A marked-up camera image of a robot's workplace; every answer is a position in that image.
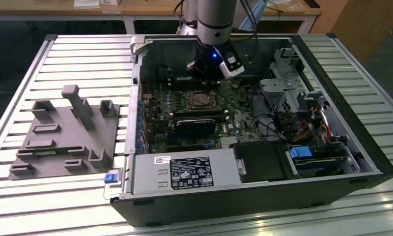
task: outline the background table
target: background table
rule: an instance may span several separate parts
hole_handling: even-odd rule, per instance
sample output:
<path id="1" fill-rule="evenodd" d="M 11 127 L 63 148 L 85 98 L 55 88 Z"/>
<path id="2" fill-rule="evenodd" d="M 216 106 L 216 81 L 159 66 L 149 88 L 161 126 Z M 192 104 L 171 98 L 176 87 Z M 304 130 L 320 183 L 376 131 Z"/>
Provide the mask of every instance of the background table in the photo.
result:
<path id="1" fill-rule="evenodd" d="M 177 20 L 172 11 L 179 0 L 127 0 L 124 23 L 127 33 L 135 34 L 133 22 L 137 20 Z M 309 33 L 316 17 L 321 14 L 320 8 L 311 8 L 304 0 L 280 4 L 283 12 L 267 8 L 261 21 L 297 21 L 301 22 L 297 33 Z"/>
<path id="2" fill-rule="evenodd" d="M 0 0 L 0 21 L 124 21 L 128 34 L 135 34 L 137 20 L 177 20 L 172 11 L 179 0 L 123 0 L 120 5 L 101 5 L 96 9 L 75 10 L 73 0 Z M 308 33 L 320 8 L 311 8 L 304 0 L 280 4 L 279 12 L 265 10 L 261 21 L 297 21 L 299 33 Z"/>

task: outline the blue latch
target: blue latch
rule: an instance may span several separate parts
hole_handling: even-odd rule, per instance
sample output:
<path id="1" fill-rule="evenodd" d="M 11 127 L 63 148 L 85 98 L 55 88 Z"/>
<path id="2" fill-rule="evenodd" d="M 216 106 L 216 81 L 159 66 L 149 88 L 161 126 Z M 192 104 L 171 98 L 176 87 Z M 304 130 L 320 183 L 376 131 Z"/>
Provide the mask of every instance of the blue latch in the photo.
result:
<path id="1" fill-rule="evenodd" d="M 309 147 L 293 147 L 289 150 L 289 155 L 292 158 L 312 157 L 312 152 Z"/>
<path id="2" fill-rule="evenodd" d="M 117 183 L 119 182 L 119 174 L 105 174 L 105 183 Z"/>

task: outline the slotted aluminum table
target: slotted aluminum table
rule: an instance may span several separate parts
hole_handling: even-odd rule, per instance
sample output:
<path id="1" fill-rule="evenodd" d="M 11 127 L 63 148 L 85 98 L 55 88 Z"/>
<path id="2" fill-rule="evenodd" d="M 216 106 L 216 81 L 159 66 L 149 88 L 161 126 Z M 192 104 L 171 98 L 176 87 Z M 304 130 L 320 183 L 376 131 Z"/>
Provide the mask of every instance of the slotted aluminum table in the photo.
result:
<path id="1" fill-rule="evenodd" d="M 325 35 L 303 39 L 393 163 L 392 99 L 337 39 Z M 393 235 L 393 179 L 328 206 L 152 228 L 129 226 L 109 206 L 103 196 L 104 174 L 7 180 L 35 117 L 33 102 L 51 99 L 55 106 L 69 106 L 60 95 L 68 84 L 79 85 L 91 105 L 103 99 L 121 105 L 115 168 L 123 166 L 129 41 L 131 35 L 60 35 L 45 40 L 0 120 L 0 235 Z M 307 75 L 320 89 L 308 71 Z"/>

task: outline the power supply label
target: power supply label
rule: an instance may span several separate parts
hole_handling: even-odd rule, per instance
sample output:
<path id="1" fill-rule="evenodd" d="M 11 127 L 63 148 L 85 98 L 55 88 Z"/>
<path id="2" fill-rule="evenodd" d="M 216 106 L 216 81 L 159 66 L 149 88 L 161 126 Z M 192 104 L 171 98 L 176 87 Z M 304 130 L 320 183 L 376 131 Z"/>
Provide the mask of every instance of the power supply label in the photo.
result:
<path id="1" fill-rule="evenodd" d="M 172 188 L 203 188 L 215 186 L 209 157 L 171 159 Z"/>

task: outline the gray cylindrical arm segment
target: gray cylindrical arm segment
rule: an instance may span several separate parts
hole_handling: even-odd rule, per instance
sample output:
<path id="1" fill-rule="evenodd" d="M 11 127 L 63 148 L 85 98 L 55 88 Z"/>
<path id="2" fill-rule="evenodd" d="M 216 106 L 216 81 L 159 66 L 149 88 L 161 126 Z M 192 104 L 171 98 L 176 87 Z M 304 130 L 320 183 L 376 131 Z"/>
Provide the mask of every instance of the gray cylindrical arm segment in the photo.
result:
<path id="1" fill-rule="evenodd" d="M 237 0 L 199 0 L 197 37 L 208 45 L 224 44 L 232 34 Z"/>
<path id="2" fill-rule="evenodd" d="M 184 1 L 184 19 L 188 22 L 197 20 L 197 1 L 199 0 Z"/>

